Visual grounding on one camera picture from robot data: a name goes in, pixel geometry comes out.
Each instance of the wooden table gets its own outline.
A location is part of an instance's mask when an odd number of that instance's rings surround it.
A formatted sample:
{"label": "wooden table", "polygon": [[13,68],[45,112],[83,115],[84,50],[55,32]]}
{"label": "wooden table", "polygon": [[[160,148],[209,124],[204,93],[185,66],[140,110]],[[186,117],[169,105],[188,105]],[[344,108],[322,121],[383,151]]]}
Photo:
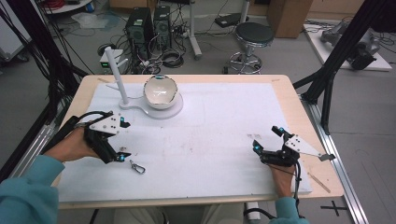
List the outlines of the wooden table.
{"label": "wooden table", "polygon": [[[121,76],[124,83],[144,83],[150,76],[130,75]],[[239,76],[239,75],[174,75],[169,76],[176,83],[270,83],[276,93],[277,100],[284,113],[286,122],[289,125],[290,133],[299,134],[306,142],[313,146],[320,153],[325,150],[318,139],[313,125],[300,102],[300,99],[291,85],[287,76],[266,75],[266,76]],[[64,122],[71,116],[80,116],[87,112],[96,86],[99,83],[113,82],[113,76],[88,76],[82,80],[78,92],[68,109]],[[319,197],[340,197],[343,195],[343,187],[328,161],[320,161],[316,157],[301,155],[304,168],[310,178],[313,191],[309,194],[300,195],[300,198],[319,198]],[[273,200],[276,196],[245,196],[234,198],[214,198],[173,200],[169,204],[202,204],[202,203],[235,203],[235,202],[255,202]],[[61,203],[60,208],[83,208],[83,207],[125,207],[125,206],[149,206],[163,205],[155,201],[131,202],[105,202],[105,203]]]}

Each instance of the black stool seat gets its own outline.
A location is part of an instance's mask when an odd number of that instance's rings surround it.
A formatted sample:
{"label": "black stool seat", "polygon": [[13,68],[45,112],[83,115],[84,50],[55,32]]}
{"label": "black stool seat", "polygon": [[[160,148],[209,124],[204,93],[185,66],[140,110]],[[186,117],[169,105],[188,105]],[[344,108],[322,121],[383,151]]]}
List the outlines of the black stool seat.
{"label": "black stool seat", "polygon": [[274,40],[274,34],[270,27],[256,22],[243,22],[236,26],[236,34],[245,41],[267,44]]}

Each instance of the stool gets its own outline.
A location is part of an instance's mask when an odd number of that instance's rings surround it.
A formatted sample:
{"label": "stool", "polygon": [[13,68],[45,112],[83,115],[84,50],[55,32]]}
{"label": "stool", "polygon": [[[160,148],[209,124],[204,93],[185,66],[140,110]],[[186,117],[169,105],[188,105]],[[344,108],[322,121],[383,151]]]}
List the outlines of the stool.
{"label": "stool", "polygon": [[231,56],[228,65],[238,74],[256,74],[262,70],[262,60],[253,54],[254,47],[267,47],[274,40],[270,27],[256,22],[243,22],[236,26],[236,38],[247,46],[246,52],[237,52]]}

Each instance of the black metal pole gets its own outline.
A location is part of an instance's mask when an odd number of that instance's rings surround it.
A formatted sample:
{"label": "black metal pole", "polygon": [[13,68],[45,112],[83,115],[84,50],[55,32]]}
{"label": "black metal pole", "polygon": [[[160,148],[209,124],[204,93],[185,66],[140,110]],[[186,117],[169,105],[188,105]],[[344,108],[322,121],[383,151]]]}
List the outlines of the black metal pole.
{"label": "black metal pole", "polygon": [[364,1],[323,66],[316,73],[293,84],[293,87],[297,89],[312,82],[308,91],[302,94],[303,100],[310,104],[316,104],[319,96],[325,91],[321,125],[326,134],[330,134],[328,125],[332,99],[332,84],[335,75],[370,28],[373,21],[381,14],[386,2],[387,0]]}

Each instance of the white rod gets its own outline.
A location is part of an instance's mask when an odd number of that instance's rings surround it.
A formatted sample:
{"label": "white rod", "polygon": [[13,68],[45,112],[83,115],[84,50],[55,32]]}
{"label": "white rod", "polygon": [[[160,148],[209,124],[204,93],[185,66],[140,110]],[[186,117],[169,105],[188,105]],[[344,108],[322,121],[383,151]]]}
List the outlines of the white rod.
{"label": "white rod", "polygon": [[113,71],[113,75],[116,78],[117,85],[119,86],[122,101],[125,105],[128,105],[129,100],[128,97],[126,96],[126,91],[121,80],[119,68],[117,67],[116,61],[114,60],[113,49],[111,47],[107,47],[105,48],[105,53],[108,59],[108,63],[110,64],[111,70]]}
{"label": "white rod", "polygon": [[247,21],[249,4],[250,0],[245,0],[244,5],[242,6],[241,20],[239,21],[240,23]]}
{"label": "white rod", "polygon": [[190,0],[190,37],[195,37],[195,33],[194,33],[194,25],[195,25],[195,11],[194,11],[194,4],[195,4],[195,0]]}

